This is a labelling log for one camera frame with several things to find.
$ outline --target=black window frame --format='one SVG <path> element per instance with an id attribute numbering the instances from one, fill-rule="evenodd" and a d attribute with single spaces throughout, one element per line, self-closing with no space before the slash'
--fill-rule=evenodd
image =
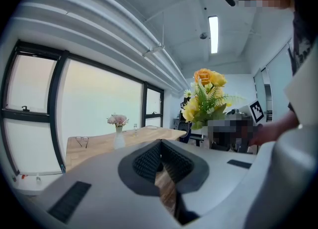
<path id="1" fill-rule="evenodd" d="M 160 93 L 160 113 L 152 113 L 152 114 L 147 114 L 147 93 L 148 89 L 154 90 L 158 93 Z M 143 87 L 143 102 L 142 102 L 142 123 L 141 126 L 145 127 L 146 126 L 146 119 L 151 119 L 151 118 L 160 118 L 160 126 L 163 126 L 163 103 L 164 103 L 164 90 L 160 89 L 156 86 L 153 86 L 149 84 L 148 82 L 144 83 Z"/>
<path id="2" fill-rule="evenodd" d="M 7 103 L 7 95 L 8 95 L 8 86 L 13 70 L 13 66 L 15 63 L 15 60 L 17 58 L 17 55 L 26 55 L 26 56 L 33 56 L 33 57 L 39 57 L 44 58 L 48 60 L 54 60 L 56 61 L 55 68 L 53 70 L 51 82 L 50 82 L 50 88 L 48 93 L 48 103 L 47 103 L 47 113 L 38 113 L 38 112 L 25 112 L 20 110 L 14 110 L 14 109 L 8 109 L 6 108 Z M 117 70 L 115 68 L 112 68 L 110 66 L 107 66 L 103 63 L 70 53 L 67 50 L 58 50 L 51 47 L 23 42 L 18 40 L 17 43 L 14 46 L 14 49 L 8 59 L 8 62 L 6 64 L 3 77 L 2 77 L 2 83 L 1 83 L 1 90 L 0 90 L 0 129 L 1 129 L 1 137 L 4 144 L 4 149 L 6 152 L 6 155 L 8 157 L 9 163 L 11 165 L 11 168 L 15 174 L 15 176 L 20 174 L 19 169 L 14 163 L 13 157 L 10 153 L 7 136 L 5 132 L 5 126 L 4 126 L 4 119 L 14 119 L 14 120 L 21 120 L 21 121 L 30 121 L 30 122 L 42 122 L 42 123 L 49 123 L 50 124 L 50 130 L 51 130 L 51 137 L 52 137 L 52 143 L 53 148 L 55 152 L 55 156 L 57 158 L 57 161 L 60 165 L 61 172 L 63 172 L 63 168 L 66 169 L 66 166 L 63 162 L 59 141 L 58 141 L 58 133 L 57 133 L 57 126 L 56 126 L 56 107 L 57 107 L 57 96 L 58 96 L 58 89 L 59 84 L 61 80 L 61 75 L 63 72 L 63 68 L 65 65 L 65 62 L 67 59 L 75 60 L 78 62 L 85 63 L 87 65 L 111 72 L 113 74 L 125 77 L 127 79 L 136 81 L 138 83 L 141 83 L 143 85 L 142 90 L 142 113 L 141 113 L 141 127 L 144 127 L 146 124 L 146 119 L 148 118 L 157 118 L 160 117 L 160 126 L 163 125 L 163 97 L 164 97 L 164 90 L 160 89 L 146 81 L 140 80 L 134 76 L 131 76 L 125 72 L 122 72 L 120 70 Z M 146 114 L 146 107 L 147 107 L 147 89 L 152 89 L 154 91 L 157 91 L 160 93 L 160 113 L 159 114 Z"/>

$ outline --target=person's hand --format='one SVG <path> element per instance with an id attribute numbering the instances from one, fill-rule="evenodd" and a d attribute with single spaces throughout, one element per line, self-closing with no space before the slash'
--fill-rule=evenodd
<path id="1" fill-rule="evenodd" d="M 267 142 L 276 141 L 281 134 L 277 123 L 268 123 L 263 126 L 259 126 L 258 131 L 254 134 L 250 140 L 249 145 L 262 145 Z"/>

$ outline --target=frosted window pane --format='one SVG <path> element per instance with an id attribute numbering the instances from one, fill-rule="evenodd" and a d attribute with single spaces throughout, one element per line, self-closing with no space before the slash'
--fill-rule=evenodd
<path id="1" fill-rule="evenodd" d="M 152 89 L 147 89 L 147 107 L 146 114 L 160 113 L 160 93 Z"/>
<path id="2" fill-rule="evenodd" d="M 48 93 L 56 61 L 18 55 L 13 66 L 7 95 L 9 109 L 47 112 Z"/>
<path id="3" fill-rule="evenodd" d="M 292 67 L 285 47 L 267 66 L 273 100 L 273 121 L 277 121 L 289 111 L 288 98 L 284 88 L 292 80 Z"/>
<path id="4" fill-rule="evenodd" d="M 256 85 L 256 92 L 257 92 L 257 100 L 262 108 L 263 112 L 267 111 L 266 105 L 266 93 L 265 93 L 265 85 L 263 81 L 263 74 L 260 70 L 254 76 L 255 85 Z"/>
<path id="5" fill-rule="evenodd" d="M 124 130 L 133 129 L 136 123 L 140 126 L 141 83 L 73 60 L 68 60 L 63 71 L 57 122 L 64 156 L 69 137 L 115 132 L 115 126 L 107 123 L 107 118 L 114 113 L 129 119 Z"/>
<path id="6" fill-rule="evenodd" d="M 21 173 L 60 172 L 49 123 L 4 119 L 8 145 Z"/>
<path id="7" fill-rule="evenodd" d="M 161 118 L 146 119 L 146 126 L 160 127 Z"/>

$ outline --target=pink flower bouquet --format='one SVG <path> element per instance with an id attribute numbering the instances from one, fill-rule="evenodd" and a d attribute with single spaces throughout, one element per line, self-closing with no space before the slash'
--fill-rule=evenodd
<path id="1" fill-rule="evenodd" d="M 125 115 L 113 114 L 110 118 L 107 118 L 107 123 L 115 125 L 118 128 L 125 126 L 128 123 L 128 119 Z"/>

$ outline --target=window handle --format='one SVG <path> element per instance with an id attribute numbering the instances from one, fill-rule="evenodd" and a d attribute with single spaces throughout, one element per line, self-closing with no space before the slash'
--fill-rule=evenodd
<path id="1" fill-rule="evenodd" d="M 30 111 L 26 105 L 22 106 L 22 108 L 24 108 L 24 107 L 25 107 L 25 109 L 23 109 L 22 111 L 24 111 L 24 112 L 29 112 Z"/>

